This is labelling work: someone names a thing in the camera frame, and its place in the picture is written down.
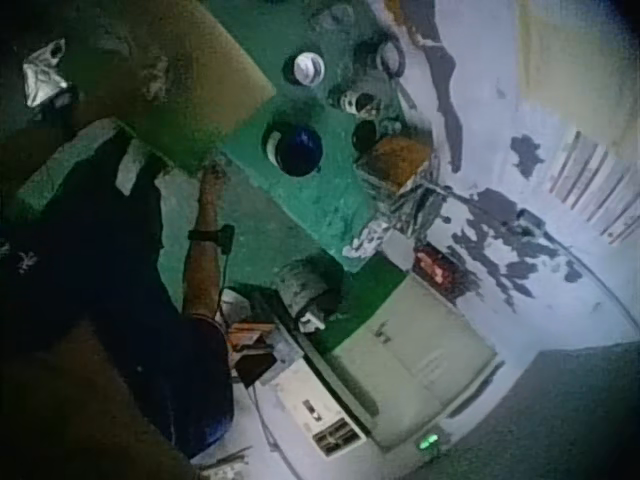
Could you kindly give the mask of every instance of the green light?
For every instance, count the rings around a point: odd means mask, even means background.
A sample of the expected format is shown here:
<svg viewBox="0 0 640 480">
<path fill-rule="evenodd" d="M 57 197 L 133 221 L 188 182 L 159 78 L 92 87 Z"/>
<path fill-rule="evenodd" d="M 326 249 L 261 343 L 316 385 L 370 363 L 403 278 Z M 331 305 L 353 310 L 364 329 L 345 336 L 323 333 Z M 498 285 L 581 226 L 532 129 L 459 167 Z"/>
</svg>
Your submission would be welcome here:
<svg viewBox="0 0 640 480">
<path fill-rule="evenodd" d="M 420 445 L 418 445 L 418 448 L 420 450 L 426 450 L 437 441 L 438 441 L 438 436 L 435 433 L 432 433 L 431 435 L 429 435 L 427 438 L 425 438 L 420 442 Z"/>
</svg>

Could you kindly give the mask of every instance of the cable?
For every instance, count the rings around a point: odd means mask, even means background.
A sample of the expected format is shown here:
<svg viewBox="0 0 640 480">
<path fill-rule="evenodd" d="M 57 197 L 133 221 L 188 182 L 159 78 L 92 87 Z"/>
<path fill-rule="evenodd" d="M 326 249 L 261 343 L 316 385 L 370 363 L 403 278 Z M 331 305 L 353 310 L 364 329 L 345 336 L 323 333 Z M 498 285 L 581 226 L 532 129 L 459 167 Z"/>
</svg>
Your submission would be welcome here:
<svg viewBox="0 0 640 480">
<path fill-rule="evenodd" d="M 229 325 L 229 322 L 227 322 L 227 319 L 224 316 L 224 312 L 222 311 L 222 308 L 220 308 L 220 306 L 222 305 L 222 292 L 224 291 L 224 285 L 225 283 L 227 283 L 227 269 L 229 268 L 230 256 L 231 256 L 231 252 L 229 252 L 229 254 L 224 257 L 224 264 L 222 266 L 222 276 L 220 277 L 220 287 L 218 289 L 218 304 L 216 305 L 216 311 L 215 311 L 215 313 L 220 313 L 220 318 L 222 318 L 222 323 L 224 323 L 224 326 L 227 329 L 227 332 L 231 328 L 231 325 Z"/>
<path fill-rule="evenodd" d="M 260 409 L 260 402 L 258 400 L 258 392 L 256 390 L 255 384 L 251 386 L 251 391 L 253 392 L 254 398 L 251 398 L 251 395 L 249 395 L 249 399 L 251 400 L 251 403 L 253 403 L 253 405 L 256 407 L 256 412 L 258 413 L 258 418 L 260 419 L 262 434 L 264 435 L 264 439 L 266 440 L 267 445 L 269 445 L 269 449 L 280 456 L 282 463 L 284 463 L 284 465 L 287 467 L 287 470 L 289 470 L 289 473 L 291 473 L 291 475 L 293 475 L 296 480 L 304 480 L 300 473 L 298 473 L 298 470 L 296 470 L 296 468 L 291 463 L 291 460 L 289 460 L 289 457 L 287 457 L 286 453 L 284 453 L 282 447 L 280 447 L 280 444 L 276 440 L 276 437 L 269 429 L 269 426 L 267 425 L 267 422 L 262 415 L 262 410 Z"/>
</svg>

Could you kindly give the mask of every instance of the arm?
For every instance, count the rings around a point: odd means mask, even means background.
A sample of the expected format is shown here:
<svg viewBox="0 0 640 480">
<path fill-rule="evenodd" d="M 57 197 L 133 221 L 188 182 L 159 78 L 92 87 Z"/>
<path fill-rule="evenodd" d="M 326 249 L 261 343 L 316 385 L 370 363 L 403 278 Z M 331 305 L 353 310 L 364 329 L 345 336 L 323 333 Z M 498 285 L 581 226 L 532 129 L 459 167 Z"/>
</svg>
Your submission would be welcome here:
<svg viewBox="0 0 640 480">
<path fill-rule="evenodd" d="M 207 169 L 202 174 L 194 230 L 218 229 L 222 185 L 222 175 L 214 169 Z M 212 242 L 192 241 L 185 261 L 183 313 L 215 319 L 219 290 L 218 246 Z"/>
</svg>

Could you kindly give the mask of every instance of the air conditioner unit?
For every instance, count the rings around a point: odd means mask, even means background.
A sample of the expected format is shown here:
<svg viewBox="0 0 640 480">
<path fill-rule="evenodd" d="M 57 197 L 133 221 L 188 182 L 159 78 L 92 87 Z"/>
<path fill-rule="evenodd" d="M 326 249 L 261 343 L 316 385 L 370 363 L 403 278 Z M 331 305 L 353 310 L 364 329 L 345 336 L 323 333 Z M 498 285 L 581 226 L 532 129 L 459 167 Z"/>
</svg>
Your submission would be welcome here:
<svg viewBox="0 0 640 480">
<path fill-rule="evenodd" d="M 335 458 L 366 437 L 338 405 L 304 359 L 298 359 L 272 383 L 282 403 L 316 449 Z"/>
</svg>

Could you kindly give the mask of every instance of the wooden board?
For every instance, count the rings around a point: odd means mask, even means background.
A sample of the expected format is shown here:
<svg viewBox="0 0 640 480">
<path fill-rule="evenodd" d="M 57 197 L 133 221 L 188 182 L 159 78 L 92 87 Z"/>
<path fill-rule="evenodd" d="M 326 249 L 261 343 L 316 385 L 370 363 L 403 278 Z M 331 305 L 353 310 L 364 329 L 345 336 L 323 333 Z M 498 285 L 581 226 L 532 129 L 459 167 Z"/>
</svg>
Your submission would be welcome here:
<svg viewBox="0 0 640 480">
<path fill-rule="evenodd" d="M 195 172 L 222 137 L 275 95 L 243 48 L 195 0 L 116 0 L 101 6 L 102 14 L 102 25 L 125 39 L 136 65 L 167 57 L 167 101 L 122 120 L 188 172 Z M 65 65 L 69 79 L 90 91 L 108 75 L 114 55 L 100 51 L 89 27 L 76 30 L 78 41 L 70 42 Z"/>
</svg>

